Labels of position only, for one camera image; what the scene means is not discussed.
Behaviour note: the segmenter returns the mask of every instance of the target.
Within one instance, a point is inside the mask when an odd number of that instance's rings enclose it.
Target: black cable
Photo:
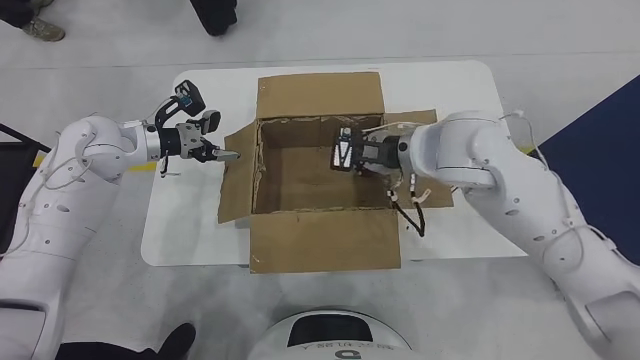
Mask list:
[[[424,213],[422,212],[422,207],[420,206],[420,203],[415,202],[414,206],[416,207],[416,211],[418,212],[418,218],[420,219],[420,231],[418,232],[418,234],[422,238],[424,237],[425,226],[426,226],[426,222],[424,221]]]
[[[413,228],[415,228],[415,230],[418,232],[418,235],[420,235],[421,238],[424,238],[424,233],[425,233],[425,221],[424,221],[424,214],[422,213],[422,208],[420,207],[419,203],[414,203],[416,209],[418,210],[418,217],[420,219],[420,225],[418,226],[418,224],[416,224],[415,221],[413,221],[411,219],[411,217],[409,217],[409,215],[400,207],[400,205],[398,204],[398,202],[391,202],[391,206],[398,211],[398,213],[400,213],[402,215],[402,217],[404,217],[405,220],[407,220],[409,222],[409,224],[411,224],[413,226]]]

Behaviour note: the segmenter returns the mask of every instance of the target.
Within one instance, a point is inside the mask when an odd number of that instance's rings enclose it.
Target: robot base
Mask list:
[[[402,336],[376,319],[350,311],[315,310],[288,317],[269,328],[251,351],[249,360],[285,359],[292,354],[299,358],[298,350],[306,350],[311,346],[319,350],[314,351],[314,355],[339,349],[346,349],[339,351],[349,353],[362,352],[363,349],[365,352],[386,349],[417,357]]]

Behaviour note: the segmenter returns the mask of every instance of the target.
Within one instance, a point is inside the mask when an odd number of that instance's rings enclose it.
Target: cardboard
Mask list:
[[[435,110],[385,114],[380,77],[370,72],[275,76],[258,87],[256,120],[225,138],[241,158],[226,164],[218,210],[219,223],[249,218],[251,272],[399,268],[388,177],[331,170],[331,146],[340,127],[432,123]],[[419,193],[427,187],[426,207],[453,205],[448,186],[418,181]],[[412,208],[408,193],[399,195]]]

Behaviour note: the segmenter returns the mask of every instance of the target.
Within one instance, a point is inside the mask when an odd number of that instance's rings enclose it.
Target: black shoe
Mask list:
[[[189,323],[182,324],[169,334],[158,352],[158,357],[162,360],[182,360],[195,340],[196,328]]]
[[[223,20],[223,22],[220,23],[220,25],[210,28],[210,30],[208,31],[209,35],[216,37],[222,36],[227,33],[229,27],[235,25],[238,22],[235,11],[225,15],[224,17],[221,17],[221,19]]]

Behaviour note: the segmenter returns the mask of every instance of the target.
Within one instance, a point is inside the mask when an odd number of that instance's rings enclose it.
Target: box flap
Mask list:
[[[225,149],[240,153],[240,158],[225,163],[218,207],[219,224],[251,214],[256,134],[256,123],[253,122],[224,138]]]
[[[384,122],[387,124],[399,121],[433,124],[438,121],[438,117],[435,110],[386,113],[384,115]],[[400,133],[400,131],[401,130],[397,128],[395,129],[396,133]],[[429,195],[427,200],[422,204],[422,207],[453,207],[453,197],[449,185],[445,185],[433,178],[419,177],[416,183],[416,193],[421,195],[425,189],[431,189],[431,195]],[[409,196],[409,181],[407,179],[405,179],[397,189],[397,193],[400,207],[403,209],[413,209],[413,204]]]
[[[393,210],[283,212],[250,222],[252,273],[400,268]]]
[[[382,114],[376,72],[294,74],[258,80],[257,117]]]

